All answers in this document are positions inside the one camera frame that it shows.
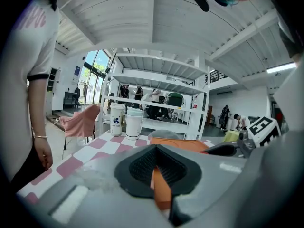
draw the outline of bracelet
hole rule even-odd
[[[34,135],[34,138],[47,139],[48,137],[47,136],[36,136],[36,135]]]

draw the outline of balcony railing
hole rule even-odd
[[[210,73],[210,83],[213,83],[213,82],[217,82],[219,81],[220,79],[222,78],[228,78],[227,75],[215,70],[213,71],[212,73]],[[208,76],[206,74],[205,76],[205,83],[208,81]]]

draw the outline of blue logo on cup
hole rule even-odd
[[[114,118],[113,119],[113,123],[115,123],[116,125],[118,125],[119,124],[119,119],[118,118]]]

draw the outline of mint green lid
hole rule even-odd
[[[140,110],[140,109],[134,109],[134,108],[128,107],[127,115],[129,115],[129,116],[142,116],[143,111]]]

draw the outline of chair leg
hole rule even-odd
[[[66,140],[65,140],[65,146],[64,146],[63,150],[66,150],[66,143],[67,143],[67,137],[66,137]]]

